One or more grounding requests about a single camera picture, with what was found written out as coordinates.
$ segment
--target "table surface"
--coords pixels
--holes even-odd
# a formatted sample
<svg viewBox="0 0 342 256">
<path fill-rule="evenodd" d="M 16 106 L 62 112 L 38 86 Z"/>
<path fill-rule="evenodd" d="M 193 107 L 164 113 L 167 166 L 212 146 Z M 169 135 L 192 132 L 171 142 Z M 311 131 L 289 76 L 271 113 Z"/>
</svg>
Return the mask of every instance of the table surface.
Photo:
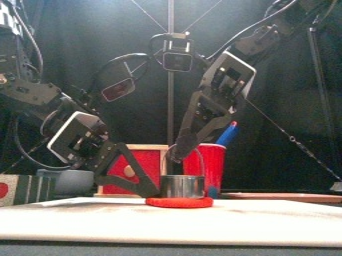
<svg viewBox="0 0 342 256">
<path fill-rule="evenodd" d="M 141 198 L 72 198 L 0 208 L 1 240 L 342 247 L 342 208 L 284 200 L 215 200 L 201 209 Z"/>
</svg>

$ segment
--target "black cable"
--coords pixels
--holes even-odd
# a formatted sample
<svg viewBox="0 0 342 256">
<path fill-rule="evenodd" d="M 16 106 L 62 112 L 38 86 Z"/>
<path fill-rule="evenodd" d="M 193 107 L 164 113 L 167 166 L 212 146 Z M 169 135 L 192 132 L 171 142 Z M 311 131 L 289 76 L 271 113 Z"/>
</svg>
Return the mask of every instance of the black cable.
<svg viewBox="0 0 342 256">
<path fill-rule="evenodd" d="M 20 18 L 20 15 L 18 15 L 18 13 L 17 13 L 17 11 L 16 11 L 16 7 L 14 7 L 13 5 L 10 5 L 10 7 L 12 7 L 12 11 L 13 11 L 14 17 L 16 17 L 16 19 L 17 19 L 17 21 L 18 21 L 18 23 L 20 23 L 20 25 L 21 25 L 24 31 L 25 31 L 26 37 L 28 37 L 28 39 L 29 39 L 29 41 L 30 41 L 30 43 L 32 43 L 32 45 L 33 45 L 33 48 L 34 48 L 34 50 L 36 50 L 36 54 L 37 54 L 37 66 L 38 66 L 38 67 L 37 67 L 37 70 L 38 70 L 38 74 L 40 74 L 40 76 L 41 76 L 41 75 L 42 75 L 42 66 L 44 66 L 44 64 L 42 64 L 42 56 L 41 56 L 41 52 L 40 52 L 38 46 L 37 46 L 36 41 L 34 41 L 34 38 L 33 38 L 33 36 L 32 36 L 32 34 L 30 34 L 28 28 L 26 28 L 25 23 L 24 23 L 24 21 L 22 21 L 21 18 Z"/>
<path fill-rule="evenodd" d="M 20 139 L 18 139 L 18 115 L 16 116 L 14 120 L 12 121 L 13 122 L 13 136 L 14 136 L 14 143 L 16 143 L 16 147 L 20 151 L 20 153 L 22 154 L 22 156 L 38 167 L 46 169 L 46 170 L 56 170 L 56 171 L 64 171 L 64 170 L 68 170 L 70 169 L 70 166 L 61 166 L 61 167 L 56 167 L 56 166 L 48 166 L 42 163 L 40 163 L 38 161 L 36 161 L 30 156 L 29 154 L 26 153 L 26 151 L 24 150 L 22 146 L 21 146 L 21 143 L 20 143 Z"/>
<path fill-rule="evenodd" d="M 133 77 L 133 81 L 137 81 L 141 79 L 142 75 L 146 72 L 148 69 L 148 63 L 149 63 L 149 56 L 145 53 L 130 53 L 130 54 L 125 54 L 120 57 L 116 57 L 114 59 L 109 60 L 101 67 L 100 69 L 96 71 L 96 73 L 92 75 L 92 83 L 90 83 L 90 87 L 86 90 L 86 94 L 89 94 L 94 88 L 96 88 L 96 82 L 98 79 L 98 76 L 101 75 L 101 73 L 108 70 L 108 68 L 114 67 L 116 65 L 118 65 L 120 63 L 128 61 L 128 60 L 133 60 L 133 59 L 142 59 L 145 61 L 145 70 L 144 72 L 140 74 L 140 76 L 137 78 Z"/>
</svg>

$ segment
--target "red plastic cup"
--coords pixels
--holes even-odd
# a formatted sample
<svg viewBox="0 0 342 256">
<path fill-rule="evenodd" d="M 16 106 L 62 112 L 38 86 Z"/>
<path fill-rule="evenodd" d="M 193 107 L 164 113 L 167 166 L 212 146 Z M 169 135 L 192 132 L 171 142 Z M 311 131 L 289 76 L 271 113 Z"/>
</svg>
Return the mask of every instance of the red plastic cup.
<svg viewBox="0 0 342 256">
<path fill-rule="evenodd" d="M 217 144 L 201 143 L 196 149 L 203 158 L 203 166 L 200 156 L 196 150 L 193 150 L 183 160 L 183 172 L 184 175 L 204 176 L 205 196 L 217 198 L 223 176 L 225 147 Z"/>
</svg>

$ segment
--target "black curtain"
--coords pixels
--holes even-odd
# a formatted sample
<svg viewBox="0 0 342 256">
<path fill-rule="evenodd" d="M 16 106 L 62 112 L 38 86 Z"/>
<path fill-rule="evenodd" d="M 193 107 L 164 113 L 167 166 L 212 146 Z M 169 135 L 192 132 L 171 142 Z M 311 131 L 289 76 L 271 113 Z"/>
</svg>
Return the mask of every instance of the black curtain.
<svg viewBox="0 0 342 256">
<path fill-rule="evenodd" d="M 26 9 L 34 12 L 30 1 Z M 203 13 L 216 7 L 199 19 Z M 175 1 L 175 32 L 189 26 L 201 55 L 211 55 L 247 26 L 259 21 L 271 0 Z M 332 110 L 336 144 L 340 140 L 340 4 L 319 27 L 317 41 Z M 37 28 L 44 57 L 44 81 L 72 96 L 89 88 L 100 66 L 122 54 L 146 52 L 148 40 L 168 28 L 165 0 L 45 0 Z M 315 156 L 334 166 L 324 113 L 316 86 L 305 29 L 281 43 L 256 65 L 248 98 L 295 136 Z M 175 73 L 175 137 L 201 71 Z M 223 188 L 326 190 L 334 178 L 287 136 L 248 106 L 233 115 L 239 134 L 227 148 Z M 133 93 L 101 105 L 110 139 L 134 144 L 167 143 L 167 72 L 153 62 Z"/>
</svg>

